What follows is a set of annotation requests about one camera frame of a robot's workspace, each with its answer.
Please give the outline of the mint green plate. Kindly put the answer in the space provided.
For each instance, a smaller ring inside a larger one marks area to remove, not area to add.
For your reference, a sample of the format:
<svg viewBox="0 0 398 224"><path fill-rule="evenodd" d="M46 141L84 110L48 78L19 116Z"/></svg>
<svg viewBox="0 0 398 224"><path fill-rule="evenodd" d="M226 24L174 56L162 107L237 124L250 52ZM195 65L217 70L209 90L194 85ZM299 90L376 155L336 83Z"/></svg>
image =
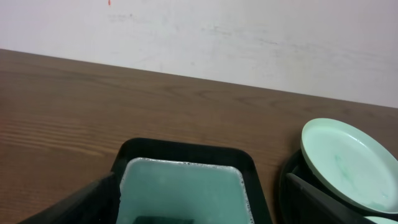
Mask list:
<svg viewBox="0 0 398 224"><path fill-rule="evenodd" d="M366 217L366 218L374 222L375 224L398 224L398 221L383 217Z"/></svg>
<svg viewBox="0 0 398 224"><path fill-rule="evenodd" d="M336 196L367 211L397 214L397 159L371 136L316 118L302 129L301 150L313 175Z"/></svg>

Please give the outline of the green yellow sponge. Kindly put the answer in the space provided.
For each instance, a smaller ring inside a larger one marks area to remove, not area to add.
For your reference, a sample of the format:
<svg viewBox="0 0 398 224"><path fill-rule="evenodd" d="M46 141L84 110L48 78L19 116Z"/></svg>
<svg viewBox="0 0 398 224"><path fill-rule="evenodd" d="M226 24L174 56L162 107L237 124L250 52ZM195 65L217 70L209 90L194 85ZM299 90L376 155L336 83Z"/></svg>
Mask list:
<svg viewBox="0 0 398 224"><path fill-rule="evenodd" d="M194 224L194 220L170 217L140 216L134 220L133 224Z"/></svg>

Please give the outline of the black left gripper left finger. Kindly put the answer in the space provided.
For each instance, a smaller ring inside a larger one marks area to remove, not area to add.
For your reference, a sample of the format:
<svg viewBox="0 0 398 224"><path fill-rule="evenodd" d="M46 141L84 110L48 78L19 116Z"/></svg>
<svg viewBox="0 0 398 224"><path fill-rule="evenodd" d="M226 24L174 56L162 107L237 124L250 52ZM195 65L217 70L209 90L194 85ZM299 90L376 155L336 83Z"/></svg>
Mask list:
<svg viewBox="0 0 398 224"><path fill-rule="evenodd" d="M110 172L20 224L115 224L120 196L118 178Z"/></svg>

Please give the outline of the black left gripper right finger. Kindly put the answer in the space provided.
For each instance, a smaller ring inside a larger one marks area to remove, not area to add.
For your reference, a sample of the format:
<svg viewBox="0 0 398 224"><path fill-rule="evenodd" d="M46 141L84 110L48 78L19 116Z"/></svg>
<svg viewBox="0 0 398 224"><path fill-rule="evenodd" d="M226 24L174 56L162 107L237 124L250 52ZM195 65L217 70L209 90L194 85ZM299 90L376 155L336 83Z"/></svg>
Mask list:
<svg viewBox="0 0 398 224"><path fill-rule="evenodd" d="M295 174L285 176L285 219L293 224L374 224Z"/></svg>

